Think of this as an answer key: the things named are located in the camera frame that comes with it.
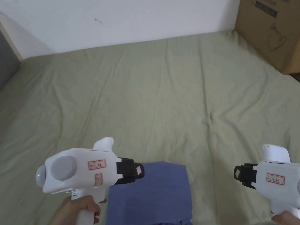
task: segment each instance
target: grip handle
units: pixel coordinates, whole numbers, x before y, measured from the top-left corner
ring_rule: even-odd
[[[94,224],[94,212],[89,212],[87,210],[81,210],[78,213],[76,220],[76,225],[93,225]]]
[[[106,189],[104,187],[80,189],[72,192],[71,199],[74,200],[83,196],[91,195],[94,199],[94,202],[99,203],[105,199],[105,191]],[[78,213],[76,225],[93,225],[94,215],[95,215],[94,212],[81,210]]]
[[[295,217],[300,219],[300,210],[281,202],[277,202],[275,200],[271,200],[271,212],[274,214],[281,214],[284,211],[289,211]]]

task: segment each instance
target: red-bordered label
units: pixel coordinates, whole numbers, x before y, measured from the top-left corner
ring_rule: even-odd
[[[277,184],[277,185],[284,185],[284,183],[285,183],[285,177],[284,176],[271,174],[271,173],[267,173],[266,180],[267,180],[267,182],[271,182],[271,183],[274,183],[274,184]]]
[[[104,159],[88,162],[88,170],[96,170],[105,167],[106,161]]]
[[[95,174],[95,185],[94,186],[100,186],[102,184],[103,184],[102,173]]]

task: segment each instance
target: blue cloth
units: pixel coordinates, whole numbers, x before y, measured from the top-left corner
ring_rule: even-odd
[[[110,187],[106,225],[191,224],[186,167],[166,162],[143,166],[144,178]]]

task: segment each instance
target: printed label on box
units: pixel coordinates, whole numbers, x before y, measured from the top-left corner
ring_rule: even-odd
[[[89,170],[96,170],[96,169],[105,168],[105,167],[106,167],[106,161],[104,159],[88,162]]]

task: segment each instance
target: black clamp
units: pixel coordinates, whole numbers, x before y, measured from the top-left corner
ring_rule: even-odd
[[[253,169],[255,166],[257,164],[252,163],[244,163],[243,166],[236,166],[233,172],[234,178],[242,182],[242,185],[255,189],[251,185],[252,182],[256,183],[256,170]]]
[[[145,171],[142,164],[135,163],[133,159],[121,159],[121,162],[117,162],[117,174],[122,174],[123,178],[118,179],[115,183],[116,185],[129,184],[135,182],[136,179],[144,177]]]

